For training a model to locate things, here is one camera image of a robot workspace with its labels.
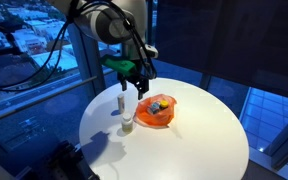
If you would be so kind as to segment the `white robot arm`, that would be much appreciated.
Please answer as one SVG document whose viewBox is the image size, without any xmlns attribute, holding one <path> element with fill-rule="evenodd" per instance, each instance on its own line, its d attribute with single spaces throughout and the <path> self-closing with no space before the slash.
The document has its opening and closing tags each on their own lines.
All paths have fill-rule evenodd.
<svg viewBox="0 0 288 180">
<path fill-rule="evenodd" d="M 126 82 L 133 84 L 141 100 L 149 91 L 149 81 L 157 77 L 152 59 L 158 57 L 158 50 L 145 43 L 145 0 L 46 1 L 84 35 L 108 45 L 122 45 L 120 56 L 106 54 L 100 63 L 117 72 L 123 91 L 127 89 Z"/>
</svg>

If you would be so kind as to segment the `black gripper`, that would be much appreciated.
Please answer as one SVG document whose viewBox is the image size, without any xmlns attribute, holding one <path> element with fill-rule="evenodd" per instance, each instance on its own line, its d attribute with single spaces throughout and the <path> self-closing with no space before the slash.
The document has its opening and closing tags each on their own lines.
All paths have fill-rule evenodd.
<svg viewBox="0 0 288 180">
<path fill-rule="evenodd" d="M 139 100 L 141 100 L 143 95 L 149 90 L 149 80 L 144 75 L 135 73 L 127 76 L 125 73 L 118 72 L 117 79 L 120 81 L 122 91 L 127 90 L 127 82 L 133 84 L 138 90 Z"/>
</svg>

